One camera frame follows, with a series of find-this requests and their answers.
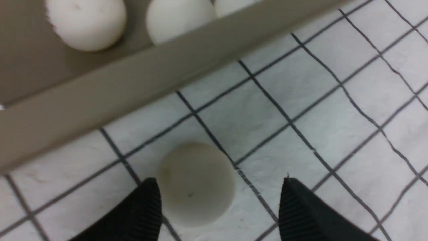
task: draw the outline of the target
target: dirty white ball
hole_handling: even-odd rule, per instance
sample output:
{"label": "dirty white ball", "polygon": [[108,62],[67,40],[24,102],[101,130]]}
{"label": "dirty white ball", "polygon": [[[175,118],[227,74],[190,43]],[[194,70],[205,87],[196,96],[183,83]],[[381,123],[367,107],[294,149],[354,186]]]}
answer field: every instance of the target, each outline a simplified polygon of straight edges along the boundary
{"label": "dirty white ball", "polygon": [[214,222],[235,197],[232,164],[223,152],[206,144],[188,144],[170,152],[157,180],[163,214],[181,226]]}
{"label": "dirty white ball", "polygon": [[226,17],[234,12],[249,7],[257,0],[215,0],[214,7],[219,18]]}
{"label": "dirty white ball", "polygon": [[152,0],[146,26],[152,42],[158,45],[216,18],[210,0]]}
{"label": "dirty white ball", "polygon": [[108,48],[126,28],[123,0],[46,0],[46,8],[55,33],[77,50]]}

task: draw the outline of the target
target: white surface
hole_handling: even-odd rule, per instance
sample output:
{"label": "white surface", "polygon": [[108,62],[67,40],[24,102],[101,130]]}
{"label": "white surface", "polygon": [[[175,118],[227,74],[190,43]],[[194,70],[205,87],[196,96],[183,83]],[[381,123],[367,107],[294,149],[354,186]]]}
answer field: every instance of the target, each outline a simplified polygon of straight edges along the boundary
{"label": "white surface", "polygon": [[108,48],[126,28],[123,0],[46,0],[46,9],[54,32],[77,50]]}
{"label": "white surface", "polygon": [[[364,2],[356,1],[343,10],[350,12]],[[391,0],[391,4],[413,24],[428,16],[423,0]],[[329,25],[327,20],[336,17],[340,18],[340,12],[331,12],[295,33],[303,38],[301,41],[310,39]],[[376,50],[346,19],[320,33],[307,47],[341,81],[356,73],[344,84],[354,104],[377,124],[385,125],[388,140],[417,172],[425,171],[428,90],[421,88],[428,82],[428,43],[415,32],[403,36],[410,26],[385,0],[372,0],[349,18],[381,51],[395,43],[384,56],[403,78],[382,59],[374,59]],[[428,23],[418,29],[427,36]],[[326,203],[381,241],[426,241],[428,187],[416,181],[405,159],[351,104],[333,76],[297,46],[286,35],[242,59],[251,72],[257,73],[256,79],[275,103],[290,118],[296,117],[297,132],[236,62],[181,90],[193,109],[204,107],[197,114],[207,130],[175,93],[105,129],[140,179],[155,176],[164,156],[189,142],[215,145],[218,141],[239,164],[246,182],[238,178],[230,210],[200,229],[173,226],[181,241],[255,241],[261,235],[265,241],[279,241],[278,229],[271,228],[274,220],[270,214],[277,214],[282,179],[287,175],[315,187],[315,193]],[[423,104],[414,98],[405,81]],[[328,170],[307,143],[337,170],[339,179],[330,176],[320,182]],[[116,159],[95,132],[14,171],[12,178],[32,210],[67,193],[36,213],[42,226],[39,231],[47,233],[51,241],[66,241],[135,188],[121,163],[93,176]],[[17,227],[0,235],[0,241],[39,239],[30,221],[16,223],[25,213],[4,179],[0,179],[0,212],[0,229],[14,223]],[[375,217],[386,219],[385,234],[374,228]],[[160,240],[175,240],[166,226],[162,226]]]}
{"label": "white surface", "polygon": [[209,0],[152,0],[146,26],[154,44],[161,44],[217,18]]}

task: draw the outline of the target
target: ping pong ball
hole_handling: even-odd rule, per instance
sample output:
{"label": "ping pong ball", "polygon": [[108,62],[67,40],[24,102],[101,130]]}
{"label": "ping pong ball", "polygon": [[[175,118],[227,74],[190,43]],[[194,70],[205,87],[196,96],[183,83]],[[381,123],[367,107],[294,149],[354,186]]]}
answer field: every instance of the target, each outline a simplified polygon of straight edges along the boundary
{"label": "ping pong ball", "polygon": [[178,147],[165,157],[157,174],[163,214],[186,227],[214,222],[233,202],[235,175],[227,156],[215,147]]}
{"label": "ping pong ball", "polygon": [[152,0],[147,10],[146,27],[152,42],[158,45],[216,18],[210,0]]}
{"label": "ping pong ball", "polygon": [[46,0],[45,3],[55,33],[77,50],[108,48],[126,28],[123,0]]}

